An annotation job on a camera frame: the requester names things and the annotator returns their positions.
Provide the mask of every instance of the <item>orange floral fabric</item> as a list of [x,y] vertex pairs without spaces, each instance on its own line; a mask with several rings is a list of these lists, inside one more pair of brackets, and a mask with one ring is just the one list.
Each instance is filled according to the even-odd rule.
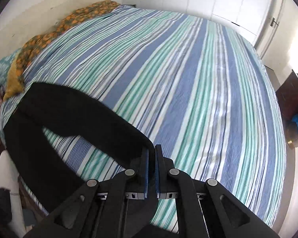
[[32,63],[34,58],[50,44],[58,36],[62,35],[64,32],[70,28],[81,24],[86,20],[93,19],[97,16],[107,14],[119,6],[111,0],[104,0],[101,2],[93,3],[85,8],[80,8],[75,11],[65,19],[63,19],[59,25],[56,27],[56,31],[49,34],[41,34],[34,36],[22,47],[18,57],[15,60],[14,69],[9,70],[9,78],[7,80],[6,94],[4,100],[23,92],[24,90],[24,70]]

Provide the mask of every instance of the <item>striped bedsheet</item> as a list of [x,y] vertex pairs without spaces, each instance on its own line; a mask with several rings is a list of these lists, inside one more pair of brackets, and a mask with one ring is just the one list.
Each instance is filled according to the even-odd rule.
[[[118,7],[57,38],[24,77],[25,91],[47,82],[99,99],[161,144],[177,168],[219,180],[273,225],[286,167],[281,116],[255,49],[232,29],[181,13]],[[2,138],[23,95],[1,108]],[[80,136],[45,134],[85,180],[123,170]],[[176,232],[175,202],[160,201],[152,223]]]

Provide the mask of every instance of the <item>pillow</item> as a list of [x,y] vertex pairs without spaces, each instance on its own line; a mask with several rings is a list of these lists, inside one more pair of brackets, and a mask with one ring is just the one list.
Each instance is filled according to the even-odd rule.
[[7,83],[8,71],[11,67],[11,64],[16,56],[18,56],[21,48],[15,50],[12,54],[2,58],[0,60],[0,87],[3,87],[5,90]]

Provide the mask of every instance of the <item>bed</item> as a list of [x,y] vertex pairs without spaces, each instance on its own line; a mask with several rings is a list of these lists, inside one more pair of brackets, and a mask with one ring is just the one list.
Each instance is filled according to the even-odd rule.
[[[25,92],[47,82],[99,99],[161,144],[177,168],[195,179],[219,180],[273,225],[286,168],[280,111],[255,49],[232,29],[186,14],[120,6],[54,40],[24,80]],[[25,92],[2,104],[2,140]],[[45,134],[84,180],[102,181],[123,170],[80,136]],[[152,223],[177,232],[173,200],[159,202]]]

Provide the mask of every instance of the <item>silver rivet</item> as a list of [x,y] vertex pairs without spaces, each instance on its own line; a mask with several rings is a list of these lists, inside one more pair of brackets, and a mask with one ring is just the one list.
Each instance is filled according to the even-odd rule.
[[217,180],[215,180],[215,179],[208,179],[207,183],[210,186],[216,186],[217,185]]
[[97,180],[95,180],[95,179],[90,179],[87,181],[87,185],[89,187],[94,187],[96,184],[97,184]]
[[135,174],[135,171],[132,169],[127,169],[125,171],[125,175],[127,175],[127,176],[133,176],[134,174]]
[[169,173],[173,176],[177,176],[180,173],[180,171],[177,168],[172,168],[170,169]]

